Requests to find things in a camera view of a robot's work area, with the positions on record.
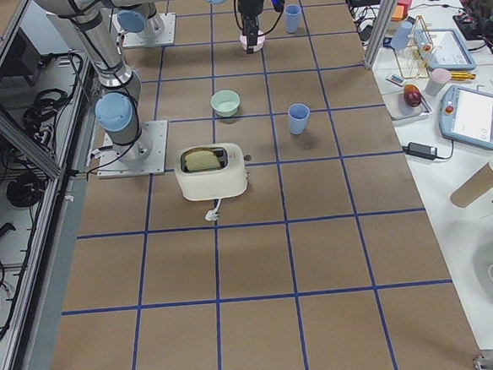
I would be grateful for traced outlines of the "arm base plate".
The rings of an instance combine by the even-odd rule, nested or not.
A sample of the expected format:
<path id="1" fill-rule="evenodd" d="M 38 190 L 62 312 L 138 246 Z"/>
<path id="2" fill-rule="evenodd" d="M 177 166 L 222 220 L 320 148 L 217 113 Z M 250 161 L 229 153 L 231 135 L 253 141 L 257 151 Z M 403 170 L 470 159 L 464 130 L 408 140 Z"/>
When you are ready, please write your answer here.
<path id="1" fill-rule="evenodd" d="M 98 178 L 163 174 L 168 123 L 166 119 L 141 122 L 142 135 L 130 152 L 127 152 L 121 159 L 117 159 L 117 156 L 125 151 L 123 147 L 118 146 L 116 152 L 110 149 L 101 154 L 100 163 L 103 167 L 97 171 Z"/>
<path id="2" fill-rule="evenodd" d="M 171 46 L 175 42 L 176 14 L 161 13 L 159 14 L 164 29 L 155 37 L 145 38 L 132 32 L 127 32 L 123 36 L 122 47 L 125 49 L 151 48 L 157 46 Z"/>

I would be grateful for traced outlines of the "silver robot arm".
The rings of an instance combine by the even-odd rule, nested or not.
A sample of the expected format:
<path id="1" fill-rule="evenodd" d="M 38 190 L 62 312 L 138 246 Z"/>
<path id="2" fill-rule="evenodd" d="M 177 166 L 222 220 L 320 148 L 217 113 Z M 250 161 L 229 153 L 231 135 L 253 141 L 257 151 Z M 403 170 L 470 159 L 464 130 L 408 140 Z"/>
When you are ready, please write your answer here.
<path id="1" fill-rule="evenodd" d="M 138 119 L 139 77 L 124 61 L 101 10 L 136 13 L 144 18 L 142 31 L 153 34 L 160 20 L 155 4 L 170 0 L 34 1 L 48 13 L 69 20 L 95 67 L 103 92 L 95 104 L 95 118 L 111 139 L 114 163 L 130 174 L 146 170 L 149 157 L 157 151 L 163 153 L 166 145 L 155 146 L 150 131 Z"/>
<path id="2" fill-rule="evenodd" d="M 206 1 L 221 4 L 227 0 Z M 257 52 L 263 46 L 264 34 L 259 29 L 257 19 L 263 12 L 264 1 L 234 0 L 236 25 L 241 32 L 241 43 L 246 53 Z M 283 3 L 284 0 L 272 1 Z M 119 45 L 122 48 L 163 46 L 174 43 L 176 16 L 157 12 L 154 3 L 119 8 L 115 18 Z"/>

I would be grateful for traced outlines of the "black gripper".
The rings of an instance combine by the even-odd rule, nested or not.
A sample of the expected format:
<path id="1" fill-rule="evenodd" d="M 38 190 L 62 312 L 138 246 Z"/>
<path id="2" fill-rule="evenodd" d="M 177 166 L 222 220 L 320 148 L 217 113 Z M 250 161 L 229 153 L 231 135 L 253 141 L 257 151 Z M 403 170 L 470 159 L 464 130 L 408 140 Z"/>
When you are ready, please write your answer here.
<path id="1" fill-rule="evenodd" d="M 246 54 L 252 54 L 253 47 L 257 45 L 259 35 L 257 17 L 263 12 L 263 3 L 264 0 L 237 0 L 237 10 L 243 22 Z"/>

